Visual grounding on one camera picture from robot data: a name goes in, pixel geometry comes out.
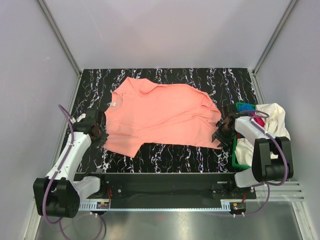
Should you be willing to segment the salmon pink t-shirt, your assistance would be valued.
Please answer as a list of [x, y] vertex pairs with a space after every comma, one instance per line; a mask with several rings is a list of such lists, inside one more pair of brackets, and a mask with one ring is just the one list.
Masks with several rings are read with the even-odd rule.
[[206, 92], [187, 84], [127, 77], [105, 115], [104, 148], [117, 154], [133, 158], [148, 143], [219, 149], [212, 134], [221, 112]]

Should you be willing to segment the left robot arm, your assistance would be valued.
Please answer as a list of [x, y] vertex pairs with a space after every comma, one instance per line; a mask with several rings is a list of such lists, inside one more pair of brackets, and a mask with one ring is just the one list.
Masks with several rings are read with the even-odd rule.
[[80, 203], [90, 196], [103, 198], [108, 186], [101, 173], [87, 173], [82, 180], [74, 178], [84, 154], [91, 145], [104, 143], [106, 115], [98, 109], [88, 109], [85, 116], [69, 122], [70, 134], [57, 162], [43, 178], [33, 183], [37, 213], [43, 217], [74, 218]]

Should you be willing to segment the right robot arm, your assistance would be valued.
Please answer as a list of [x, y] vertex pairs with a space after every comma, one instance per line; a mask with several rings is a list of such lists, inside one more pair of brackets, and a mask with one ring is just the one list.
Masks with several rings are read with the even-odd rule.
[[286, 136], [274, 136], [260, 126], [250, 112], [269, 115], [260, 110], [238, 111], [235, 104], [222, 108], [223, 122], [212, 134], [212, 142], [225, 147], [236, 135], [242, 135], [253, 145], [252, 164], [249, 169], [234, 175], [234, 181], [227, 185], [228, 195], [239, 198], [245, 188], [261, 185], [280, 186], [294, 175], [291, 141]]

